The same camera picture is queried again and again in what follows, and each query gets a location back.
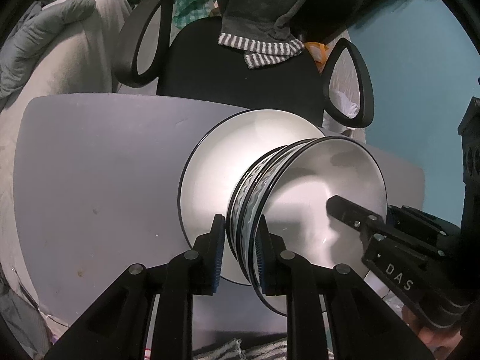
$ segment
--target gray table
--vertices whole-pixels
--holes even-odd
[[[242,110],[119,94],[30,102],[13,192],[23,257],[43,311],[72,323],[130,264],[164,264],[188,249],[177,214],[182,169],[212,126]],[[422,170],[369,149],[389,202],[421,208]],[[214,297],[194,299],[194,349],[285,331],[286,319],[250,287],[221,280]]]

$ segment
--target human hand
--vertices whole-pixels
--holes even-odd
[[[437,360],[446,359],[462,339],[459,327],[434,332],[428,327],[423,326],[407,306],[403,306],[402,308],[402,318],[426,346],[436,347],[433,355]]]

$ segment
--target black office chair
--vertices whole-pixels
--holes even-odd
[[[362,1],[307,0],[291,21],[292,32],[303,41],[324,41],[342,29]],[[174,0],[143,0],[127,18],[113,61],[119,82],[138,88],[158,77],[157,95],[250,109],[280,109],[300,115],[317,126],[322,125],[324,109],[348,127],[364,128],[372,122],[374,98],[368,69],[358,49],[348,40],[337,43],[322,74],[306,50],[277,65],[248,69],[243,51],[218,45],[221,17],[206,17],[190,23],[169,46],[173,4]],[[160,6],[154,60],[147,71],[139,74],[140,44]],[[344,49],[349,51],[356,68],[361,97],[359,112],[352,119],[343,115],[329,98],[330,78]]]

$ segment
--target wall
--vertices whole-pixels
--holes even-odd
[[[425,172],[423,209],[460,224],[457,127],[480,96],[480,56],[441,0],[385,0],[349,28],[368,66],[375,117],[367,143]]]

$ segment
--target chair armrest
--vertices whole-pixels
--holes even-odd
[[[143,0],[132,11],[118,35],[112,70],[117,80],[133,88],[140,88],[153,81],[170,45],[170,29],[174,0]],[[153,15],[161,6],[158,45],[150,67],[138,74],[137,57],[145,31]]]
[[[347,49],[352,58],[353,66],[357,72],[358,88],[360,91],[360,107],[358,114],[353,118],[344,115],[335,107],[330,99],[330,79],[332,78],[335,65],[345,49]],[[344,126],[352,128],[365,128],[371,124],[374,120],[374,90],[371,86],[367,65],[360,51],[353,43],[345,38],[339,39],[327,59],[321,78],[323,107],[334,120]]]

